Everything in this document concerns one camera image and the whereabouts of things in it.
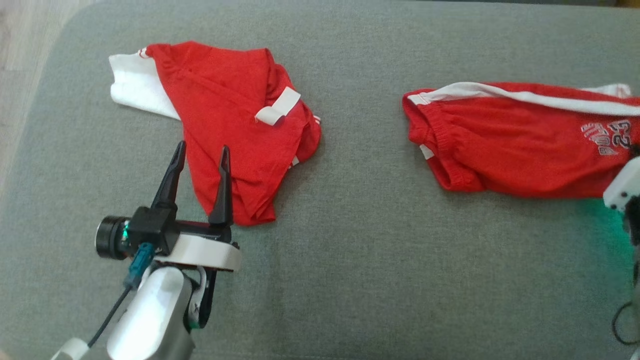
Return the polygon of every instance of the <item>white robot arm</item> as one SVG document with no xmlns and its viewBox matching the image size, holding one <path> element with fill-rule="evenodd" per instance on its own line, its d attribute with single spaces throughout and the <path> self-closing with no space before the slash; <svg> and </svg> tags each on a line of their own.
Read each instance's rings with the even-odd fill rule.
<svg viewBox="0 0 640 360">
<path fill-rule="evenodd" d="M 634 247 L 634 269 L 633 285 L 634 293 L 632 300 L 622 305 L 611 323 L 611 330 L 615 338 L 624 345 L 636 345 L 640 341 L 624 340 L 617 329 L 617 320 L 620 313 L 630 307 L 636 319 L 637 328 L 640 329 L 640 286 L 638 286 L 638 275 L 640 269 L 640 156 L 632 158 L 620 173 L 611 182 L 603 194 L 604 204 L 608 208 L 623 213 L 623 227 L 629 234 L 631 245 Z M 634 357 L 640 356 L 640 350 L 634 353 Z"/>
<path fill-rule="evenodd" d="M 233 211 L 229 149 L 220 160 L 220 185 L 208 223 L 175 219 L 175 194 L 184 167 L 180 142 L 151 207 L 131 218 L 106 217 L 98 226 L 95 247 L 103 258 L 133 257 L 125 291 L 91 341 L 73 338 L 52 360 L 80 360 L 97 341 L 118 306 L 137 289 L 107 341 L 112 360 L 187 360 L 195 347 L 192 329 L 207 324 L 218 271 L 240 269 L 241 254 L 231 241 Z M 199 279 L 187 276 L 197 270 Z"/>
</svg>

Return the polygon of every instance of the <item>black cable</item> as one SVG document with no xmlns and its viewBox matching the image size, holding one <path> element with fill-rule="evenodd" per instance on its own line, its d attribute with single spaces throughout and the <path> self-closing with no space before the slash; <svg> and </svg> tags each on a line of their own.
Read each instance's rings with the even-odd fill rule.
<svg viewBox="0 0 640 360">
<path fill-rule="evenodd" d="M 111 311 L 107 315 L 107 318 L 104 319 L 104 322 L 100 326 L 100 329 L 98 329 L 98 331 L 95 333 L 95 335 L 93 335 L 93 338 L 87 343 L 87 346 L 92 347 L 93 344 L 95 344 L 95 342 L 98 341 L 98 338 L 100 337 L 100 335 L 102 335 L 102 332 L 104 331 L 104 329 L 107 328 L 107 325 L 109 325 L 109 322 L 111 321 L 111 318 L 116 313 L 116 310 L 118 309 L 118 307 L 120 307 L 120 304 L 122 304 L 122 302 L 127 297 L 127 295 L 129 294 L 130 291 L 131 291 L 131 286 L 126 286 L 124 288 L 124 291 L 122 292 L 122 295 L 118 298 L 116 303 L 113 304 L 113 307 L 111 308 Z"/>
<path fill-rule="evenodd" d="M 616 324 L 618 323 L 618 318 L 620 317 L 620 314 L 622 314 L 622 312 L 626 308 L 630 307 L 631 305 L 633 305 L 631 301 L 624 303 L 624 305 L 620 306 L 618 311 L 616 311 L 616 314 L 613 316 L 613 320 L 611 320 L 611 332 L 613 332 L 613 336 L 616 338 L 616 340 L 618 340 L 623 345 L 635 345 L 640 343 L 640 339 L 634 340 L 634 341 L 627 341 L 621 338 L 620 335 L 618 334 L 618 328 L 616 326 Z"/>
</svg>

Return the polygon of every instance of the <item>red pants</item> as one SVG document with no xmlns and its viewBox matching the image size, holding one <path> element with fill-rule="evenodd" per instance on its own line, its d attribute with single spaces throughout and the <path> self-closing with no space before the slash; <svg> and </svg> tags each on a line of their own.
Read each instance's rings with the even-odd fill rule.
<svg viewBox="0 0 640 360">
<path fill-rule="evenodd" d="M 640 98 L 595 89 L 455 83 L 404 95 L 409 139 L 447 190 L 601 197 L 640 140 Z"/>
<path fill-rule="evenodd" d="M 267 49 L 236 51 L 196 42 L 149 45 L 146 55 L 156 62 L 184 124 L 193 188 L 207 214 L 216 201 L 217 162 L 227 145 L 235 222 L 274 221 L 273 199 L 282 179 L 313 155 L 322 133 L 319 119 L 297 98 L 281 119 L 268 111 L 271 122 L 259 121 L 263 108 L 294 90 L 284 67 Z"/>
</svg>

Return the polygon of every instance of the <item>white stripe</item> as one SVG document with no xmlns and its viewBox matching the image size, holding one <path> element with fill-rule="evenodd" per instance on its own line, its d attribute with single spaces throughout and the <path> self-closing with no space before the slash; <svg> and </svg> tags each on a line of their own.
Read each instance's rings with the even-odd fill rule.
<svg viewBox="0 0 640 360">
<path fill-rule="evenodd" d="M 278 99 L 273 105 L 260 109 L 260 111 L 255 114 L 255 118 L 256 120 L 273 126 L 278 120 L 289 114 L 298 100 L 300 100 L 300 94 L 287 86 L 282 90 L 282 94 L 278 96 Z"/>
<path fill-rule="evenodd" d="M 426 145 L 420 145 L 420 151 L 422 151 L 422 155 L 424 155 L 425 159 L 431 159 L 433 157 L 433 151 L 429 150 Z"/>
<path fill-rule="evenodd" d="M 433 101 L 451 101 L 475 97 L 507 97 L 517 101 L 548 106 L 549 108 L 577 111 L 598 115 L 640 116 L 640 106 L 631 106 L 611 101 L 589 101 L 564 99 L 534 94 L 532 92 L 508 92 L 496 86 L 480 83 L 454 83 L 432 92 L 409 95 L 407 99 L 416 105 Z"/>
<path fill-rule="evenodd" d="M 580 90 L 615 96 L 620 99 L 628 99 L 631 97 L 631 88 L 627 84 L 610 84 L 597 88 L 581 88 Z"/>
</svg>

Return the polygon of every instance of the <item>gray sofa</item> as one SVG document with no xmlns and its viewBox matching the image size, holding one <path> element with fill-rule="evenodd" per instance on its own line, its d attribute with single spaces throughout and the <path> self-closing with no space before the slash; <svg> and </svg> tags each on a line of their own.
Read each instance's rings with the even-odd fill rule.
<svg viewBox="0 0 640 360">
<path fill-rule="evenodd" d="M 446 1 L 480 1 L 483 3 L 516 3 L 516 4 L 556 4 L 582 6 L 614 6 L 616 0 L 446 0 Z"/>
<path fill-rule="evenodd" d="M 91 6 L 52 50 L 1 204 L 0 348 L 48 359 L 120 294 L 128 263 L 96 255 L 95 227 L 150 203 L 181 126 L 115 104 L 107 57 L 196 40 L 270 48 L 323 140 L 285 178 L 275 223 L 234 228 L 243 268 L 218 276 L 193 359 L 626 359 L 609 329 L 631 294 L 619 217 L 599 199 L 443 191 L 400 99 L 456 81 L 640 90 L 638 33 L 640 13 L 612 8 Z M 205 220 L 188 171 L 177 202 Z M 86 358 L 105 359 L 106 338 Z"/>
</svg>

